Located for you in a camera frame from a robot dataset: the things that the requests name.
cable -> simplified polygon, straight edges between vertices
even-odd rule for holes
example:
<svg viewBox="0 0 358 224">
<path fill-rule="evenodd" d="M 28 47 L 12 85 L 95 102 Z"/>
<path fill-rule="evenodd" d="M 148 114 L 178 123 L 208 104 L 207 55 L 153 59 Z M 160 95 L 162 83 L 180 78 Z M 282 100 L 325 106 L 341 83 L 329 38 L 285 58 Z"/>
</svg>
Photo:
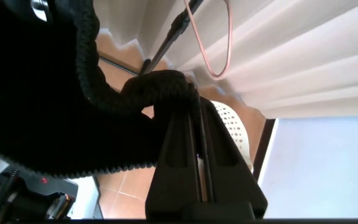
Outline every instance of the cable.
<svg viewBox="0 0 358 224">
<path fill-rule="evenodd" d="M 183 0 L 183 1 L 185 2 L 186 10 L 187 10 L 187 13 L 189 14 L 191 26 L 193 27 L 194 33 L 196 35 L 197 42 L 198 42 L 198 45 L 199 45 L 200 50 L 201 50 L 201 54 L 203 55 L 203 58 L 204 58 L 204 61 L 205 61 L 205 65 L 206 65 L 209 73 L 211 74 L 211 76 L 214 79 L 220 79 L 226 74 L 227 70 L 229 69 L 230 59 L 231 59 L 231 42 L 232 42 L 232 32 L 233 32 L 233 22 L 232 21 L 233 21 L 233 17 L 232 17 L 232 12 L 231 12 L 230 0 L 224 0 L 224 2 L 226 3 L 226 6 L 227 6 L 227 16 L 228 16 L 228 21 L 229 21 L 229 24 L 228 24 L 229 25 L 229 33 L 227 35 L 226 64 L 224 65 L 224 68 L 223 68 L 222 72 L 219 73 L 219 74 L 216 74 L 216 73 L 214 73 L 212 71 L 211 65 L 209 64 L 208 58 L 207 58 L 206 53 L 205 53 L 203 43 L 202 43 L 202 41 L 200 39 L 200 35 L 198 34 L 198 30 L 197 30 L 196 23 L 194 21 L 193 15 L 191 13 L 190 6 L 187 3 L 187 0 Z"/>
</svg>

floor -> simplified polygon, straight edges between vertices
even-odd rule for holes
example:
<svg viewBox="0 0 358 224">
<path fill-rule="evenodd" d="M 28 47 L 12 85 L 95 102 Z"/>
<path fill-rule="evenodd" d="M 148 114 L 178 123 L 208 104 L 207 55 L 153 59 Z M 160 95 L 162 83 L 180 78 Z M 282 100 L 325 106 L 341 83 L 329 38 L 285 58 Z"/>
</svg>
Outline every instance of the floor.
<svg viewBox="0 0 358 224">
<path fill-rule="evenodd" d="M 129 44 L 117 48 L 107 32 L 101 32 L 96 39 L 99 54 L 133 71 L 139 71 L 143 64 L 143 57 L 138 46 Z M 131 74 L 120 70 L 104 61 L 99 61 L 107 82 L 112 88 L 120 91 Z M 161 61 L 156 70 L 167 69 L 168 64 Z M 255 159 L 260 141 L 260 135 L 265 124 L 265 117 L 256 109 L 250 108 L 238 98 L 225 95 L 214 86 L 199 89 L 200 95 L 230 106 L 239 115 L 246 127 L 251 160 Z M 154 115 L 153 108 L 143 111 L 148 116 Z M 105 218 L 145 218 L 145 200 L 150 188 L 154 168 L 138 169 L 115 174 L 100 175 L 98 177 L 101 190 L 100 206 Z"/>
</svg>

red light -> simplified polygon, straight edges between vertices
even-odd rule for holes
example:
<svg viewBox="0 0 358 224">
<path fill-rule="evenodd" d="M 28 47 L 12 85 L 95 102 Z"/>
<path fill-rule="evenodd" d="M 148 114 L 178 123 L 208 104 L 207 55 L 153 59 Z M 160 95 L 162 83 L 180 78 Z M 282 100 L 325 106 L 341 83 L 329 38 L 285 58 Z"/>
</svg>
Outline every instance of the red light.
<svg viewBox="0 0 358 224">
<path fill-rule="evenodd" d="M 48 179 L 47 179 L 46 177 L 42 177 L 42 178 L 41 178 L 41 182 L 42 182 L 43 184 L 46 184 L 46 183 L 48 182 Z"/>
</svg>

black pole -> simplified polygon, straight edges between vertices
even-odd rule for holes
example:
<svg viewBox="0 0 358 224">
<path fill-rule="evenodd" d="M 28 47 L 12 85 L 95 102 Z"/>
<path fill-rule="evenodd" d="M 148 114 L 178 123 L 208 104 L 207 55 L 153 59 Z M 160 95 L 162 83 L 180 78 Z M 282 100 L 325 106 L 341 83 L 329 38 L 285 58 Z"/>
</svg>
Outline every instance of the black pole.
<svg viewBox="0 0 358 224">
<path fill-rule="evenodd" d="M 191 0 L 189 3 L 191 13 L 197 10 L 198 6 L 203 2 L 203 0 Z M 185 9 L 181 14 L 179 14 L 171 24 L 171 29 L 169 30 L 167 37 L 162 42 L 162 45 L 158 49 L 157 53 L 154 55 L 153 59 L 147 59 L 140 70 L 139 75 L 151 72 L 155 66 L 159 63 L 161 58 L 165 55 L 167 50 L 171 47 L 173 42 L 182 34 L 186 28 L 189 26 L 190 17 Z"/>
</svg>

white perforated chair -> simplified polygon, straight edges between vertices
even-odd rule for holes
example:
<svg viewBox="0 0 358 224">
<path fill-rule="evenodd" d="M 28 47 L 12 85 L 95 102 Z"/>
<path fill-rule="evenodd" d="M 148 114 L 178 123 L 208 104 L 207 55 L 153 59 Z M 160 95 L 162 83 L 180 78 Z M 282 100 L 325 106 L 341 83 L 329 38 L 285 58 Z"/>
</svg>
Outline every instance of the white perforated chair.
<svg viewBox="0 0 358 224">
<path fill-rule="evenodd" d="M 238 150 L 248 166 L 253 167 L 250 154 L 246 127 L 243 125 L 237 113 L 228 105 L 217 101 L 211 101 L 218 111 L 224 125 L 233 138 Z"/>
</svg>

